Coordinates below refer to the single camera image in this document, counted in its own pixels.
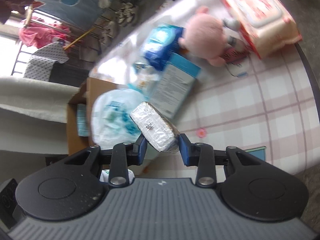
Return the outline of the white yellow snack packet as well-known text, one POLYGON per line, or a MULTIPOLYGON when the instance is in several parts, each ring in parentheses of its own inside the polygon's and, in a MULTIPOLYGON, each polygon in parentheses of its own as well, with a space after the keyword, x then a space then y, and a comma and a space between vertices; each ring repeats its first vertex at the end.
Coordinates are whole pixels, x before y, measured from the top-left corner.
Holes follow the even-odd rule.
POLYGON ((150 97, 152 91, 160 80, 161 72, 144 62, 135 62, 130 68, 130 81, 128 87, 150 97))

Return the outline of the blue white tissue box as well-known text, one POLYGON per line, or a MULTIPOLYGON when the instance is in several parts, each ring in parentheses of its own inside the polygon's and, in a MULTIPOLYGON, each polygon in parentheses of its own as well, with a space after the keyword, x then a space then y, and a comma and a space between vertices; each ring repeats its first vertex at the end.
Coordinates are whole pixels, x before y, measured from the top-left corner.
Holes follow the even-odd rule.
POLYGON ((167 119, 173 119, 200 71, 201 68, 188 59, 172 54, 149 97, 149 103, 167 119))

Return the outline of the white teal plastic shopping bag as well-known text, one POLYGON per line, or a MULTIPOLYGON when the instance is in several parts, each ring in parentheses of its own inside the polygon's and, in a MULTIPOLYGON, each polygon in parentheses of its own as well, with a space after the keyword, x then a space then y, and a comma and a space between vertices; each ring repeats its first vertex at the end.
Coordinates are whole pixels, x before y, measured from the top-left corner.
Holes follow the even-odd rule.
POLYGON ((140 130, 130 118, 131 112, 143 101, 142 93, 129 89, 114 89, 101 94, 91 112, 91 138, 102 150, 111 150, 123 142, 135 142, 140 130))

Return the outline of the pink pig plush toy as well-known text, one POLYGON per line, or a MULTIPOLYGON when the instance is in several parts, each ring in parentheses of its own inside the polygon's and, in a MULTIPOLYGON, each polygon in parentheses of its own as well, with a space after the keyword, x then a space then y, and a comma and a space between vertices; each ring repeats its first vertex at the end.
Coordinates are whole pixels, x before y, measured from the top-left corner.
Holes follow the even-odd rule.
POLYGON ((239 31, 241 23, 234 18, 215 18, 209 14, 208 7, 201 6, 187 21, 178 44, 194 56, 207 60, 212 66, 222 67, 226 64, 222 55, 228 46, 238 52, 246 49, 242 40, 225 34, 226 28, 239 31))

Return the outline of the brown cardboard box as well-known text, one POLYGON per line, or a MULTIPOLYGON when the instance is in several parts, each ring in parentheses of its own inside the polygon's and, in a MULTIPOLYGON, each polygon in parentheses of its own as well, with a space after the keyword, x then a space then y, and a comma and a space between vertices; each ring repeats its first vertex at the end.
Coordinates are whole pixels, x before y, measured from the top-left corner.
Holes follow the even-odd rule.
POLYGON ((66 124, 69 155, 94 144, 90 126, 94 102, 102 94, 117 88, 115 83, 89 77, 71 97, 67 104, 66 124))

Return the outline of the white black plush slipper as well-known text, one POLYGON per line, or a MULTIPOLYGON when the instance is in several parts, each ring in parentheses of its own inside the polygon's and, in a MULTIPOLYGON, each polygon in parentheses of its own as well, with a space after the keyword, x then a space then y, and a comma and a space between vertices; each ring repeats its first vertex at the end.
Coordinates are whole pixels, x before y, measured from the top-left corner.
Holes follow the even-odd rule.
POLYGON ((171 7, 174 4, 175 0, 165 0, 160 6, 159 8, 156 10, 156 12, 161 12, 163 10, 168 9, 169 7, 171 7))

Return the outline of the pink baby wipes pack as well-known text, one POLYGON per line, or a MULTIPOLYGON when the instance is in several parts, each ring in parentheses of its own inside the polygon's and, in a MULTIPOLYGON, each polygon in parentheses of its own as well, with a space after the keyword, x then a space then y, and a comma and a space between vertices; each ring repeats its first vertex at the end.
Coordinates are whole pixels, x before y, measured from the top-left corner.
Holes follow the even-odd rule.
POLYGON ((240 21, 240 33, 260 59, 302 39, 295 20, 279 0, 222 1, 240 21))

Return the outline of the gold tissue pack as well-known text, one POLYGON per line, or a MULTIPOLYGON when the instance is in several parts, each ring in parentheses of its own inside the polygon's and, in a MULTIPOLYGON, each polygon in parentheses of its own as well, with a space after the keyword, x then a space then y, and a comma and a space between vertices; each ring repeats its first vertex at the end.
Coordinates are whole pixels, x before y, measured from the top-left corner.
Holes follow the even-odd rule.
POLYGON ((155 150, 178 152, 180 132, 152 104, 143 101, 130 113, 130 118, 155 150))

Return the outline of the polka dot cloth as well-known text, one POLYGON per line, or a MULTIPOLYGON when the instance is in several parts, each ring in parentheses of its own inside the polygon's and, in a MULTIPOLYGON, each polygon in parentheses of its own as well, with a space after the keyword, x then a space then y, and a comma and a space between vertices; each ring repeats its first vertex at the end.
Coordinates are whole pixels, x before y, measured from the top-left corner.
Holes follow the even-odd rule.
POLYGON ((49 81, 54 63, 63 64, 69 60, 59 42, 53 42, 38 49, 27 62, 24 78, 49 81))

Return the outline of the pink clothes hanging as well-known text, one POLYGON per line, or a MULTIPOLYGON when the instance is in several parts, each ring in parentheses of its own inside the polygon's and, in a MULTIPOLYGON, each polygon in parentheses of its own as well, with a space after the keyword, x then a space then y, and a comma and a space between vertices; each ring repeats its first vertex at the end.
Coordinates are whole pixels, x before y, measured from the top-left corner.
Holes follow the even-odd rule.
POLYGON ((32 17, 32 19, 46 26, 34 22, 25 25, 26 20, 22 20, 19 23, 18 35, 25 46, 40 49, 56 41, 61 41, 63 45, 70 44, 71 30, 66 25, 59 21, 46 22, 38 17, 32 17))

